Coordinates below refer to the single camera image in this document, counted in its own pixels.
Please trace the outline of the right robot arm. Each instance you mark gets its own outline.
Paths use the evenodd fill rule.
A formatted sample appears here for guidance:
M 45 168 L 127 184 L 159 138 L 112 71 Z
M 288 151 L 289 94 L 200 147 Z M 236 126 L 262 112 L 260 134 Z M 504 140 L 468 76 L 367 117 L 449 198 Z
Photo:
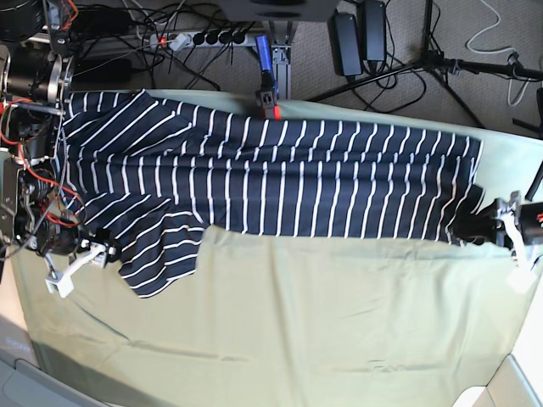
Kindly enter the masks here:
M 99 265 L 119 258 L 109 231 L 89 231 L 68 204 L 64 114 L 74 70 L 72 1 L 1 3 L 1 258 L 28 249 L 49 259 L 90 252 Z

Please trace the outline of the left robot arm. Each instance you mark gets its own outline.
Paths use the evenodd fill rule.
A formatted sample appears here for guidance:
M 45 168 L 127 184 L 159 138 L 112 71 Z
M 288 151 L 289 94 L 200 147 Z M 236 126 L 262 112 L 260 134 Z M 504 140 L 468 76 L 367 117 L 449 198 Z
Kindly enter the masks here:
M 473 176 L 478 200 L 452 223 L 462 243 L 516 251 L 542 244 L 542 126 L 535 129 L 537 137 L 464 129 L 481 148 Z

